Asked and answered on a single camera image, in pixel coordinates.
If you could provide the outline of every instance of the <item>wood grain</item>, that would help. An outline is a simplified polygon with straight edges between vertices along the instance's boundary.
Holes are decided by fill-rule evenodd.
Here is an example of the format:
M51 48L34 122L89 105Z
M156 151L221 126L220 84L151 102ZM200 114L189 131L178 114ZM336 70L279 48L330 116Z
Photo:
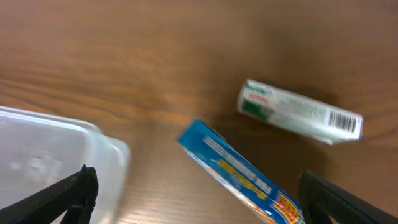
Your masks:
M127 142L118 223L260 223L175 143L193 118L294 196L311 169L398 216L395 1L0 4L0 105ZM247 78L362 114L362 140L326 146L238 115Z

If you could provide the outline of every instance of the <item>red logo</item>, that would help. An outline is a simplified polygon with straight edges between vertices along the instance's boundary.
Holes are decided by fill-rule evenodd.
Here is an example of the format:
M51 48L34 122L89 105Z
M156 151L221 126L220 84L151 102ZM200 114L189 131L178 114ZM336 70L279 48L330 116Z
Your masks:
M252 100L258 100L258 101L261 101L263 103L267 103L268 104L268 99L266 97L258 95L256 93L249 93L249 97Z
M287 219L289 224L297 223L302 216L300 210L294 205L294 203L280 192L277 201L273 204L273 207Z

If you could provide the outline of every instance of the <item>plastic container lid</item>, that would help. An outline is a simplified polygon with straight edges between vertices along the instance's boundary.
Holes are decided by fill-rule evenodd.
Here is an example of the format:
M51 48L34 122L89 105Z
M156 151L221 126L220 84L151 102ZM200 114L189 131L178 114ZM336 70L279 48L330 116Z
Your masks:
M129 161L128 146L91 123L0 106L0 209L86 164L99 183L90 223L113 223Z

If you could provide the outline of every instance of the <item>table surface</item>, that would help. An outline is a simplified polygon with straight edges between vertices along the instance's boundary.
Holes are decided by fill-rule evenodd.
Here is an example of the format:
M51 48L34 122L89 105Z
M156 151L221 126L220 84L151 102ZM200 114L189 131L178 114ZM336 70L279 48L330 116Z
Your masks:
M175 142L193 118L294 197L311 169L398 216L397 26L388 0L1 0L0 105L125 141L119 223L261 223ZM247 78L362 114L362 140L237 114Z

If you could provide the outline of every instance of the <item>blue package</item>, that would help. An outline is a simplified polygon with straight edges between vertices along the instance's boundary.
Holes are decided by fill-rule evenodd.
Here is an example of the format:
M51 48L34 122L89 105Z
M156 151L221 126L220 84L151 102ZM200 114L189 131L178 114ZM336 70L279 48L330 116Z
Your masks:
M179 144L216 180L269 224L304 224L300 205L200 120L185 130Z

